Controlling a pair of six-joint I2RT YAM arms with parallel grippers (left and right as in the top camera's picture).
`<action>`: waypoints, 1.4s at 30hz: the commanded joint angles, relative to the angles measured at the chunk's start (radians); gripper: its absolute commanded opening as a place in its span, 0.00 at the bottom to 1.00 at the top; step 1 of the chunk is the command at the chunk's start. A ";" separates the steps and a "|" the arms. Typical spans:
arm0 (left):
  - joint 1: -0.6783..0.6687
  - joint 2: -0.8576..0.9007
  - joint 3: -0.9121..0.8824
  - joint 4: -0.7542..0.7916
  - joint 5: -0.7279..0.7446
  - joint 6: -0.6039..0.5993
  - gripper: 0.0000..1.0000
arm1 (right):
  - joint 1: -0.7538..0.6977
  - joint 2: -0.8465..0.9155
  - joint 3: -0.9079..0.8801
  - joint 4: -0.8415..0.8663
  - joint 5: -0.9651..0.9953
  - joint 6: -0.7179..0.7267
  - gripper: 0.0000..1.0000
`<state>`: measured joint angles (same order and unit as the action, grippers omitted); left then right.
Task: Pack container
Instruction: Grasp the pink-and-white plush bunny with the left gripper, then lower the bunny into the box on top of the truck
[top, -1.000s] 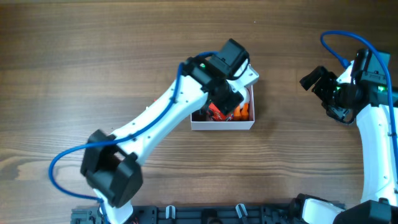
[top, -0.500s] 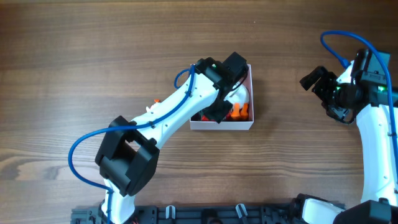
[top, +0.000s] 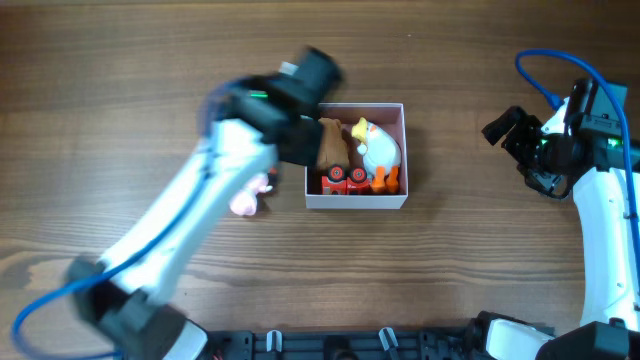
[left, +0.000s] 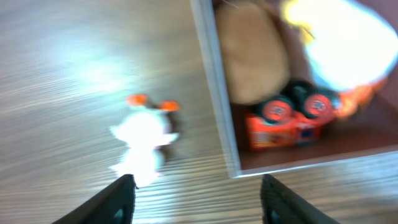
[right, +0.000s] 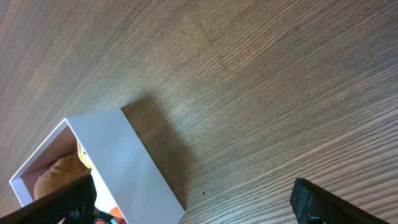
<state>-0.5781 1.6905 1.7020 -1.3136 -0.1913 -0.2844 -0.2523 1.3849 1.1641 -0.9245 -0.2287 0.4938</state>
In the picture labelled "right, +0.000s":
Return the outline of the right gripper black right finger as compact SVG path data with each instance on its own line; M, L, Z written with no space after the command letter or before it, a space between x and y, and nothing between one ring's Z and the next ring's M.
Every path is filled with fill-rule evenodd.
M299 224L387 224L304 178L298 178L290 205Z

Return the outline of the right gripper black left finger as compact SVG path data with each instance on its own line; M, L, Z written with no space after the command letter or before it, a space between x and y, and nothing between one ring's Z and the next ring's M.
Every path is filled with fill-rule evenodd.
M93 178L91 175L85 175L2 217L1 223L93 223L95 200L96 190Z

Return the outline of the brown plush bear toy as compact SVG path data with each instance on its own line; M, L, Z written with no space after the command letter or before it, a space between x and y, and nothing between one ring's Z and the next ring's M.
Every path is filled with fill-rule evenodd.
M90 174L77 153L69 154L55 162L45 171L34 185L34 200L38 200L53 191Z

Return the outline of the white plush duck toy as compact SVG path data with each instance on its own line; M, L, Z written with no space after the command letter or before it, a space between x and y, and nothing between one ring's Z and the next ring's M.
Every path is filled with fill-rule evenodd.
M93 178L93 182L96 189L96 201L95 207L104 213L110 214L113 217L124 218L119 207L116 204L113 196L107 188L104 180L100 176L98 170L91 161L88 153L85 151L83 146L77 141L78 157L80 161L91 170L90 174Z

